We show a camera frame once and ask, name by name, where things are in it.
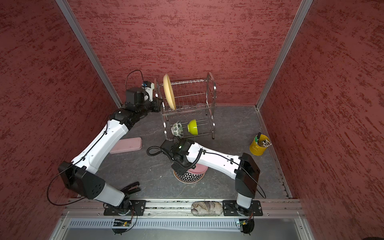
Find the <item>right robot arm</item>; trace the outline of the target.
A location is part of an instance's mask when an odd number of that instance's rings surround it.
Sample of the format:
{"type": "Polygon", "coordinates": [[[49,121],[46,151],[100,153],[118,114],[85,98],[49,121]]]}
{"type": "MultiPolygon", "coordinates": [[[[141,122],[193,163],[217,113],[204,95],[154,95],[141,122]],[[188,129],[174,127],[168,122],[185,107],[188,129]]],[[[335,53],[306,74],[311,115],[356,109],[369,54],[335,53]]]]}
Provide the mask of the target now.
{"type": "Polygon", "coordinates": [[[237,206],[249,210],[259,187],[260,168],[251,155],[231,156],[208,149],[191,139],[179,142],[165,140],[159,152],[171,161],[173,171],[184,176],[197,168],[197,165],[219,171],[235,181],[237,206]]]}

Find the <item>patterned orange-rim plate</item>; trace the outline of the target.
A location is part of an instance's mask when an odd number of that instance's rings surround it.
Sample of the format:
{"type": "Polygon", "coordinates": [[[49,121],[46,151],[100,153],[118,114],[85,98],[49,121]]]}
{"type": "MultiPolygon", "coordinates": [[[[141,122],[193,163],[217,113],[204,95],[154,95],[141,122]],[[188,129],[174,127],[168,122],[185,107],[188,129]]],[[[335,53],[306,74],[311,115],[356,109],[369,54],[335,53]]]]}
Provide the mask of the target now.
{"type": "Polygon", "coordinates": [[[184,184],[194,184],[199,182],[204,176],[205,173],[194,174],[190,172],[186,172],[184,175],[179,175],[177,172],[173,171],[176,179],[184,184]]]}

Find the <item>yellow bear plate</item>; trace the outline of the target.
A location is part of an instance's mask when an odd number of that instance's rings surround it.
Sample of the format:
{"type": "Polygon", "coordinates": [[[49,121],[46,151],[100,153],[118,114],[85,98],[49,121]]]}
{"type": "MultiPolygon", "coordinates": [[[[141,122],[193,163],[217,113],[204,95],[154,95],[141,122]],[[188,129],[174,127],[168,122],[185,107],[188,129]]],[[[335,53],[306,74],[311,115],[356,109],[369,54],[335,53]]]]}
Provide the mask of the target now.
{"type": "Polygon", "coordinates": [[[172,88],[172,84],[170,81],[170,77],[168,74],[165,74],[163,77],[163,87],[164,87],[164,92],[166,95],[166,100],[168,102],[168,105],[172,110],[176,109],[176,100],[172,88]]]}

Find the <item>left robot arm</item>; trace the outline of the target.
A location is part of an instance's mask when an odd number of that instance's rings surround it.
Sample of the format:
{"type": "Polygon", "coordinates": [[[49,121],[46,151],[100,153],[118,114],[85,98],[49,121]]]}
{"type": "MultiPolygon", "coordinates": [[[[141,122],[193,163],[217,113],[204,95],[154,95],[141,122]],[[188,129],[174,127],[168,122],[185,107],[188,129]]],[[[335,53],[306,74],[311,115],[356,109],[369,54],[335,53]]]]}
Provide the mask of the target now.
{"type": "Polygon", "coordinates": [[[125,104],[115,110],[97,137],[71,162],[58,168],[65,187],[89,200],[97,200],[119,210],[126,209],[129,197],[96,176],[105,157],[117,142],[148,113],[158,113],[162,100],[154,93],[155,86],[126,90],[125,104]]]}

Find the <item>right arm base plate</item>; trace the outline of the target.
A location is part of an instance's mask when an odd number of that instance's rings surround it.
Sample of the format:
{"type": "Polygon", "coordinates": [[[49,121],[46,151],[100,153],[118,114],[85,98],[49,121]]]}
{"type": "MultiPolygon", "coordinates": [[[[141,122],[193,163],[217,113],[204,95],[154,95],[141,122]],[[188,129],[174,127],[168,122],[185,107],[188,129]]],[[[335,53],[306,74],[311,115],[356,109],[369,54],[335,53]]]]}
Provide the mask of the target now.
{"type": "Polygon", "coordinates": [[[224,216],[241,216],[241,217],[254,217],[263,216],[263,210],[260,201],[252,201],[248,209],[243,208],[237,204],[236,200],[223,200],[223,214],[224,216]]]}

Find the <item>chrome two-tier dish rack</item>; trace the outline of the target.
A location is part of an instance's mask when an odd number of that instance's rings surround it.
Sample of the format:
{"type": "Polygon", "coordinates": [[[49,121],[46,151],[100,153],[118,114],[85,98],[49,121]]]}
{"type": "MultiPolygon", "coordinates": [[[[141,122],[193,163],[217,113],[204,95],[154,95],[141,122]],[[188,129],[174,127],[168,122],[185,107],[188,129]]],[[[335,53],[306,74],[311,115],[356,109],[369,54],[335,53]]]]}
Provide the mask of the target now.
{"type": "Polygon", "coordinates": [[[171,82],[176,109],[172,110],[166,100],[163,80],[155,81],[155,93],[163,99],[161,115],[163,118],[164,134],[167,140],[175,136],[171,132],[174,123],[180,121],[183,125],[184,138],[211,136],[215,138],[216,124],[214,111],[216,109],[217,86],[212,73],[207,73],[203,79],[171,82]],[[188,132],[188,123],[196,119],[198,132],[193,136],[188,132]]]}

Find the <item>pink plate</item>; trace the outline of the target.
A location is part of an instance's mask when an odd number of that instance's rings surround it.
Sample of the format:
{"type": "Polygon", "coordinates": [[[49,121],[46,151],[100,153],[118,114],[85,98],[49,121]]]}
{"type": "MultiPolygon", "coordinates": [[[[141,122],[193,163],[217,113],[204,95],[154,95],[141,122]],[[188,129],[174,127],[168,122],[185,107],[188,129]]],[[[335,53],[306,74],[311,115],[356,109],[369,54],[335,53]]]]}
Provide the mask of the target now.
{"type": "Polygon", "coordinates": [[[204,174],[208,170],[208,168],[209,167],[207,167],[205,165],[196,164],[195,168],[194,169],[190,169],[189,172],[191,172],[193,174],[200,175],[200,174],[204,174]]]}

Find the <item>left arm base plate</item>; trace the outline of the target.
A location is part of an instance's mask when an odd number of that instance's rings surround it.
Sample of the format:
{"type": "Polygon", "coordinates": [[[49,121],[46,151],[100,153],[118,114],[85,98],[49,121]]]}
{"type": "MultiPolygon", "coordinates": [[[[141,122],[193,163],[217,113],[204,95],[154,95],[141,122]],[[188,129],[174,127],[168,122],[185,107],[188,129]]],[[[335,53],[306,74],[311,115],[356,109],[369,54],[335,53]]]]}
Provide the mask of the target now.
{"type": "Polygon", "coordinates": [[[146,200],[126,200],[117,207],[104,203],[104,216],[128,217],[132,214],[142,216],[146,208],[146,203],[146,200]]]}

